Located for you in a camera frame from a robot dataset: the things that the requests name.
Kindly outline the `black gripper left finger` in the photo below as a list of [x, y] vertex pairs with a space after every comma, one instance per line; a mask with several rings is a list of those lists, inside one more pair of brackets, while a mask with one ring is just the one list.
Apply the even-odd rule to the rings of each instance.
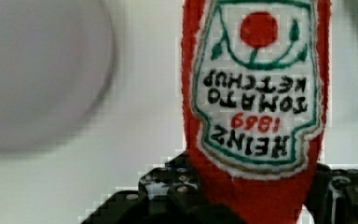
[[246, 224], [205, 196], [197, 171], [184, 152], [143, 175], [137, 190], [110, 196], [81, 224]]

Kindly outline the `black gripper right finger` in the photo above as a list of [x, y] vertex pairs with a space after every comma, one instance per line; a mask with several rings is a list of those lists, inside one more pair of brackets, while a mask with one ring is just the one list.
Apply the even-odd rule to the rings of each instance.
[[358, 224], [358, 169], [318, 163], [305, 207], [315, 224]]

